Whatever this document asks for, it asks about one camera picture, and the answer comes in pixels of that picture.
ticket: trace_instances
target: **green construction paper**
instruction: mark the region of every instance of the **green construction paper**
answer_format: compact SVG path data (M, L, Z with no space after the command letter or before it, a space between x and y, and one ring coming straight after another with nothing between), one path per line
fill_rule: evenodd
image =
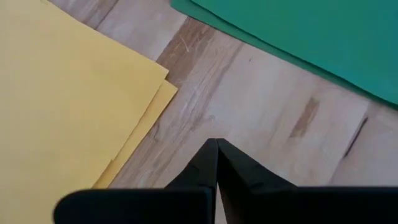
M228 4L229 3L237 4L237 2L240 2L240 1L238 1L238 0L228 1ZM367 88L367 87L363 87L363 86L361 86L361 87L364 89L358 88L357 86L355 86L352 83L345 80L344 79L344 78L346 78L345 76L342 76L343 78L336 76L336 75L334 75L334 74L332 74L332 73L330 73L312 63L309 63L309 62L302 60L301 58L295 57L292 54L289 54L277 47L274 47L273 45L270 45L270 44L258 39L257 37L255 37L251 34L248 34L247 32L241 30L240 28L237 28L236 26L224 21L220 17L214 15L212 12L208 11L207 9L202 8L201 6L195 4L191 0L173 0L172 7L174 7L176 10L181 11L182 13L185 13L185 14L192 16L200 21L205 22L205 23L213 26L214 28L219 29L220 31L223 31L223 32L225 32L229 35L232 35L242 41L245 41L248 44L251 44L259 49L269 52L270 54L273 54L273 55L275 55L283 60L286 60L294 65L302 67L302 68L308 70L309 72L317 74L331 82L334 82L334 83L341 85L345 88L348 88L350 90L353 90L356 93L367 96L373 100L381 101L395 109L398 108L398 106L396 105L398 103L398 99L397 99L398 98L398 94L397 94L398 89L395 89L393 87L394 83L395 84L398 83L398 79L397 79L397 77L395 77L393 75L388 75L387 82L392 82L392 83L390 83L389 85L386 85L384 88L378 88L379 84L375 85L377 87L376 89L374 87ZM289 40L289 38L285 38L284 40L292 42L292 43L295 43L295 42L297 43L297 39L294 37L294 35L290 35L290 37L291 37L290 40ZM377 82L380 79L380 78L378 78L379 76L377 76L377 75L370 75L371 81L365 82L365 84L371 85L372 82ZM360 80L360 81L361 80L367 81L368 78L369 77L365 76L365 75L363 75L363 76L357 75L357 77L354 77L355 80Z

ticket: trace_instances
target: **black object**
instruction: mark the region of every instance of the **black object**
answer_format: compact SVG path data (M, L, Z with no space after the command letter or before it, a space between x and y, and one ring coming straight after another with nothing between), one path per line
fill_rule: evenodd
M208 139L164 189L75 192L54 221L214 223L217 183L228 223L397 222L397 188L296 187L225 139Z

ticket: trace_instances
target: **wooden floor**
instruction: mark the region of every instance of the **wooden floor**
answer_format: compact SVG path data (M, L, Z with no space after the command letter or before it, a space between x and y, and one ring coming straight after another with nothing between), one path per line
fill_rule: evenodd
M226 138L297 185L398 184L395 111L191 19L167 0L52 2L168 68L167 80L179 87L112 187L163 187L207 138Z

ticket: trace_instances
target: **paper sheet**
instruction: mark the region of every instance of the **paper sheet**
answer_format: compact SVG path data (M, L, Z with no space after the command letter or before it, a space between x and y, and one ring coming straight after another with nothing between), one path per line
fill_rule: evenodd
M0 223L51 223L115 158L167 70L47 1L0 14Z
M162 114L164 108L167 106L176 92L177 88L175 88L169 82L164 81L162 83L137 127L131 133L129 139L120 150L116 158L109 164L104 173L98 179L97 183L95 183L94 188L103 189L107 188L111 184L113 179L130 158L131 154L137 148L139 143L149 132L151 127L153 127L157 118L160 116L160 114Z

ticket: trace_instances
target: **yellow construction paper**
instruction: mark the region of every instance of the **yellow construction paper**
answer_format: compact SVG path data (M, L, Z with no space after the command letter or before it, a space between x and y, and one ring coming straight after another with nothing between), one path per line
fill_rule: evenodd
M134 150L136 150L139 143L149 132L151 127L153 127L157 118L163 112L164 108L167 106L176 92L177 88L175 88L169 82L164 81L162 83L147 111L144 113L140 122L131 133L129 139L126 141L125 145L120 150L116 158L109 163L109 166L98 179L97 183L95 183L94 188L103 189L107 188L111 184L118 172L122 169L123 165L130 158L131 154L134 152Z
M0 223L51 223L116 157L167 70L47 1L2 6Z

